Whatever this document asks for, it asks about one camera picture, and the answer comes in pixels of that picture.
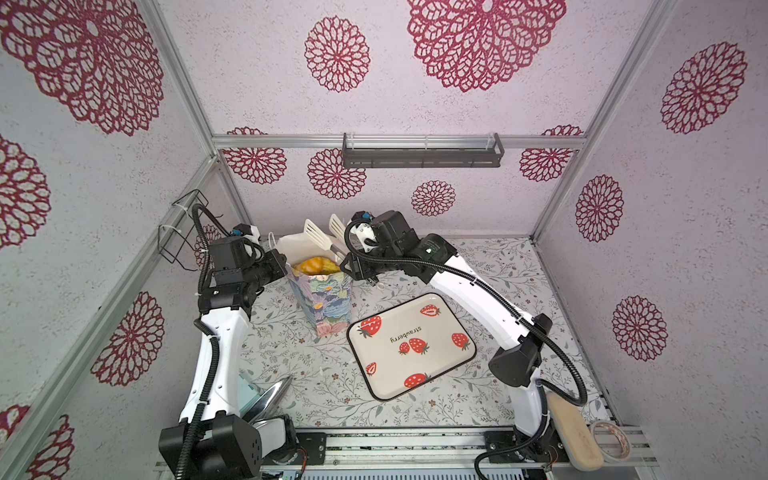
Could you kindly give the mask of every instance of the metal bracket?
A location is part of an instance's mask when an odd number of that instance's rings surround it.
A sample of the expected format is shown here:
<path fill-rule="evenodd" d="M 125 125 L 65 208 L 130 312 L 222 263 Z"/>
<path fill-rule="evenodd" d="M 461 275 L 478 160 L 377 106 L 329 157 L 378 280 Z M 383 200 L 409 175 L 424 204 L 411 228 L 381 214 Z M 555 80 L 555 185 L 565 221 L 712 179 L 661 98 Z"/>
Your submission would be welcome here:
<path fill-rule="evenodd" d="M 307 465 L 322 465 L 326 461 L 326 439 L 328 435 L 323 432 L 297 433 L 299 446 L 306 450 Z M 293 457 L 290 463 L 278 464 L 269 457 L 264 457 L 262 465 L 301 465 L 304 458 L 301 453 Z"/>
<path fill-rule="evenodd" d="M 498 134 L 493 134 L 493 139 L 488 139 L 485 148 L 430 147 L 428 135 L 423 148 L 349 148 L 344 134 L 342 158 L 345 168 L 500 167 L 504 147 Z"/>
<path fill-rule="evenodd" d="M 491 430 L 484 434 L 485 449 L 488 452 L 509 449 L 517 445 L 517 436 L 510 430 Z M 527 448 L 518 452 L 502 453 L 488 457 L 490 463 L 518 463 L 525 461 L 545 464 L 568 462 L 568 454 L 560 442 L 560 436 L 550 428 L 536 442 L 539 448 Z"/>

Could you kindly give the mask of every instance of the wooden sponge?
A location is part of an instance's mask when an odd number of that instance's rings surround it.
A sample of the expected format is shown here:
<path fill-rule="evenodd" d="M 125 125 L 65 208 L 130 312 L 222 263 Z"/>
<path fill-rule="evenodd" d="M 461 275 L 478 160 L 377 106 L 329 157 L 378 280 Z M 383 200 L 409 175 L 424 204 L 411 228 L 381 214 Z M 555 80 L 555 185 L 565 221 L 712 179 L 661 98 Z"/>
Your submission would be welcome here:
<path fill-rule="evenodd" d="M 579 409 L 552 392 L 547 394 L 547 404 L 571 464 L 583 472 L 591 472 L 603 466 L 603 452 L 592 438 Z"/>

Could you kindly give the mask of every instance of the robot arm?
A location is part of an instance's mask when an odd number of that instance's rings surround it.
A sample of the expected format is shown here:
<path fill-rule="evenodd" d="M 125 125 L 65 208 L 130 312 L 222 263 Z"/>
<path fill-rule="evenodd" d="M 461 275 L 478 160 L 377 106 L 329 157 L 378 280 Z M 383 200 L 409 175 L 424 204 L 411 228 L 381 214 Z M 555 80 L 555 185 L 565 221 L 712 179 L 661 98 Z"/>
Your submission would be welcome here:
<path fill-rule="evenodd" d="M 200 212 L 226 233 L 199 204 L 192 207 L 198 233 Z M 265 457 L 284 462 L 296 454 L 290 417 L 251 424 L 240 417 L 237 405 L 237 365 L 251 306 L 264 286 L 286 275 L 285 256 L 259 247 L 253 229 L 238 225 L 234 235 L 204 241 L 207 258 L 200 272 L 200 318 L 195 322 L 203 334 L 195 377 L 179 424 L 164 429 L 159 441 L 177 480 L 259 477 Z"/>
<path fill-rule="evenodd" d="M 358 237 L 364 252 L 352 245 L 351 233 Z M 402 214 L 393 210 L 375 218 L 358 212 L 345 234 L 350 253 L 341 269 L 355 280 L 377 281 L 378 273 L 402 270 L 450 295 L 493 335 L 501 348 L 488 367 L 508 386 L 519 432 L 534 438 L 541 434 L 542 426 L 547 427 L 548 412 L 539 386 L 547 386 L 575 405 L 586 403 L 586 388 L 573 362 L 547 337 L 552 321 L 508 302 L 444 238 L 431 233 L 419 239 Z M 578 398 L 539 378 L 544 344 L 561 357 L 573 375 Z"/>

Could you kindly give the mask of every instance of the red flower pattern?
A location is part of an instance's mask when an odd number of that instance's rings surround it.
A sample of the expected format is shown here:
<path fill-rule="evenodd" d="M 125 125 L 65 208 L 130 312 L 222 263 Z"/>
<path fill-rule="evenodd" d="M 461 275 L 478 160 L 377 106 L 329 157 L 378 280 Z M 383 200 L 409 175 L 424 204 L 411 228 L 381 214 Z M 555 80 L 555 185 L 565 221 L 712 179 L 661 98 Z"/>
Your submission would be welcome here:
<path fill-rule="evenodd" d="M 3 412 L 0 412 L 0 449 L 8 440 L 16 426 L 27 415 L 29 405 L 14 405 Z"/>
<path fill-rule="evenodd" d="M 203 232 L 205 232 L 208 243 L 223 237 L 221 231 L 213 225 L 203 225 Z M 198 235 L 194 241 L 194 261 L 197 262 L 197 266 L 200 268 L 203 268 L 203 259 L 205 258 L 202 249 L 203 242 L 200 241 L 200 235 Z"/>
<path fill-rule="evenodd" d="M 448 183 L 430 180 L 419 185 L 411 196 L 411 206 L 425 217 L 444 214 L 453 206 L 456 192 Z"/>
<path fill-rule="evenodd" d="M 69 461 L 74 452 L 72 436 L 74 429 L 69 425 L 69 415 L 58 419 L 56 430 L 48 434 L 43 449 L 27 468 L 27 480 L 61 480 L 69 472 Z"/>
<path fill-rule="evenodd" d="M 238 127 L 230 135 L 266 135 L 257 128 Z M 228 148 L 221 153 L 232 171 L 255 184 L 271 184 L 286 173 L 282 148 Z"/>
<path fill-rule="evenodd" d="M 357 25 L 339 17 L 325 17 L 304 42 L 306 66 L 330 91 L 349 91 L 366 77 L 371 58 L 366 38 Z"/>
<path fill-rule="evenodd" d="M 635 359 L 653 360 L 667 346 L 667 323 L 647 298 L 628 296 L 616 305 L 614 335 L 619 346 Z"/>
<path fill-rule="evenodd" d="M 131 0 L 1 0 L 0 34 L 75 119 L 133 135 L 160 114 L 163 69 Z"/>
<path fill-rule="evenodd" d="M 573 125 L 558 125 L 546 130 L 543 135 L 581 135 L 584 132 Z M 568 148 L 527 148 L 520 157 L 520 171 L 523 176 L 537 182 L 560 177 L 574 151 Z"/>
<path fill-rule="evenodd" d="M 99 383 L 126 386 L 141 377 L 163 346 L 165 319 L 157 300 L 141 292 L 91 367 Z"/>
<path fill-rule="evenodd" d="M 605 240 L 619 226 L 624 199 L 617 181 L 597 175 L 588 181 L 576 202 L 576 226 L 591 242 Z"/>
<path fill-rule="evenodd" d="M 724 114 L 744 83 L 744 52 L 724 41 L 683 63 L 661 101 L 661 120 L 674 133 L 701 130 Z"/>
<path fill-rule="evenodd" d="M 34 237 L 51 210 L 37 161 L 0 135 L 0 249 Z"/>
<path fill-rule="evenodd" d="M 444 87 L 488 90 L 531 64 L 565 0 L 408 0 L 414 55 Z"/>
<path fill-rule="evenodd" d="M 315 190 L 337 200 L 354 197 L 366 184 L 366 169 L 345 168 L 338 148 L 317 152 L 310 159 L 306 175 Z"/>

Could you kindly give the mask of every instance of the cable tie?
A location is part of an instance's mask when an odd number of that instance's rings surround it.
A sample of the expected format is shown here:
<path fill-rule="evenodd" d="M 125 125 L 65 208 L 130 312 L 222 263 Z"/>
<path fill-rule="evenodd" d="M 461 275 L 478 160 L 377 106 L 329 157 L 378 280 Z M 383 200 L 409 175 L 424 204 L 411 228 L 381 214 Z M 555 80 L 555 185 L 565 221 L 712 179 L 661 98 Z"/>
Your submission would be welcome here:
<path fill-rule="evenodd" d="M 173 225 L 168 225 L 167 223 L 163 223 L 163 224 L 161 225 L 161 227 L 166 227 L 166 228 L 170 228 L 170 229 L 172 229 L 172 230 L 176 230 L 176 232 L 177 232 L 179 235 L 181 235 L 181 230 L 177 229 L 177 228 L 176 228 L 176 227 L 174 227 Z"/>

